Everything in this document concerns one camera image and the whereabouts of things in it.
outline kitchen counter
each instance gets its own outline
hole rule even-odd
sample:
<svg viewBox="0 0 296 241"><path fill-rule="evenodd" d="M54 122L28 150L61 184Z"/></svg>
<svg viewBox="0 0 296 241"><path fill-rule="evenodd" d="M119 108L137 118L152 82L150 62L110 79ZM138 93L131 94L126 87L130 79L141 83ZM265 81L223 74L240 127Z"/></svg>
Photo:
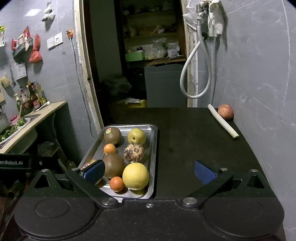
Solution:
<svg viewBox="0 0 296 241"><path fill-rule="evenodd" d="M36 119L29 122L29 124L24 127L16 136L14 136L2 149L0 153L8 153L22 138L26 136L33 128L35 128L40 122L45 120L48 116L54 113L56 110L65 105L67 101L60 101L56 103L51 103L49 106L44 107L43 109L37 112L31 112L25 117L30 117L31 115L38 115Z"/></svg>
<svg viewBox="0 0 296 241"><path fill-rule="evenodd" d="M155 197L180 198L203 184L194 174L196 160L214 169L226 167L235 173L250 169L263 171L247 141L233 121L229 124L239 134L233 139L207 108L135 108L128 109L117 124L157 125Z"/></svg>

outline green vegetable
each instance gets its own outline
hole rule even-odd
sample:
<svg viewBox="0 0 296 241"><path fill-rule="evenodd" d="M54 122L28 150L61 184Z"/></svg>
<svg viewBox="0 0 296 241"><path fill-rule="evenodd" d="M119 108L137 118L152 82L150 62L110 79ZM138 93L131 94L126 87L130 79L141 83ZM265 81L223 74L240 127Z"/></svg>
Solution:
<svg viewBox="0 0 296 241"><path fill-rule="evenodd" d="M17 121L16 126L23 126L26 123L24 118L21 118Z"/></svg>
<svg viewBox="0 0 296 241"><path fill-rule="evenodd" d="M10 126L6 130L4 130L0 134L0 141L4 141L8 137L10 137L13 133L15 133L18 129L20 129L21 126L23 126L26 123L26 120L24 118L21 118L17 121L15 126Z"/></svg>

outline metal tray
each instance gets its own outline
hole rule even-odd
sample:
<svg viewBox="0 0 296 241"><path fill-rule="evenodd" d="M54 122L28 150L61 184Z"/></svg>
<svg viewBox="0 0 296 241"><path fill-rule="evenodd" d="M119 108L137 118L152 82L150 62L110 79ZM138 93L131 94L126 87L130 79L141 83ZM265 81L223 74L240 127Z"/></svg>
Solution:
<svg viewBox="0 0 296 241"><path fill-rule="evenodd" d="M122 201L123 198L132 198L132 199L148 199L151 197L154 191L154 179L155 179L155 160L156 160L156 148L157 148L157 131L158 128L155 125L151 124L142 124L142 125L111 125L103 128L99 133L98 139L90 147L90 149L85 154L83 160L79 164L79 168L82 168L83 165L87 162L90 162L92 159L102 159L104 157L104 146L106 142L104 141L104 132L109 127L117 127L121 131L121 141L116 145L116 153L123 157L124 149L128 145L127 135L133 128L140 128L146 134L146 142L144 146L144 157L140 163L144 164L150 174L149 183L147 187L140 191L132 191L129 189L124 189L119 193L115 193L109 186L109 179L105 176L102 181L100 181L96 186L100 188L105 193L113 196L118 201Z"/></svg>

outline red apple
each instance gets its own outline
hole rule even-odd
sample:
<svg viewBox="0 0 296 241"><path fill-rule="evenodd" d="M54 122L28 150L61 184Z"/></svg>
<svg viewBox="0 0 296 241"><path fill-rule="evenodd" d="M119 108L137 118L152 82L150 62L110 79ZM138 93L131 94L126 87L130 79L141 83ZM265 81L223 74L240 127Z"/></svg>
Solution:
<svg viewBox="0 0 296 241"><path fill-rule="evenodd" d="M218 108L218 114L226 121L229 121L233 118L233 109L227 105L222 104Z"/></svg>

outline black cable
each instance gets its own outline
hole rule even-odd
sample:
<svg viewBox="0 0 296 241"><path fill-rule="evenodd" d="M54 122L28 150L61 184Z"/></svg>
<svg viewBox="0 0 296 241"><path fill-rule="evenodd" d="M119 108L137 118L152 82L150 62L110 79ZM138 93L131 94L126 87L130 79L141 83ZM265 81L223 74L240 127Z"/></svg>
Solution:
<svg viewBox="0 0 296 241"><path fill-rule="evenodd" d="M85 110L86 110L86 113L87 113L87 118L89 120L89 133L90 133L90 135L91 135L91 137L93 139L94 137L93 137L93 134L92 134L92 131L91 131L91 118L89 117L89 113L87 111L87 107L86 107L86 103L85 103L85 99L84 99L84 94L83 94L83 90L82 90L82 87L81 87L81 84L80 84L80 80L79 80L79 75L78 75L77 61L76 61L76 53L75 53L74 45L73 45L73 42L72 42L72 38L70 38L70 40L71 40L71 44L72 44L73 52L74 52L77 79L78 79L79 87L80 87L80 90L81 90L81 94L82 94L82 98L83 98L83 103L84 103L84 106L85 106Z"/></svg>

